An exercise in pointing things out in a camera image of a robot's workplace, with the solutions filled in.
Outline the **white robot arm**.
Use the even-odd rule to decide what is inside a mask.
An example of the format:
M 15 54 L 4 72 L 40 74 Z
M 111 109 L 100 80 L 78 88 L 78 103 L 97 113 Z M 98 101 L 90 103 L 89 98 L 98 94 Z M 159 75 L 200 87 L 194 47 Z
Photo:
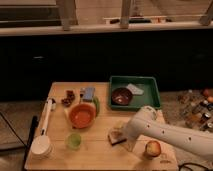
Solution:
M 124 125 L 122 132 L 131 141 L 145 135 L 213 161 L 212 133 L 160 123 L 157 111 L 151 106 L 142 107 Z

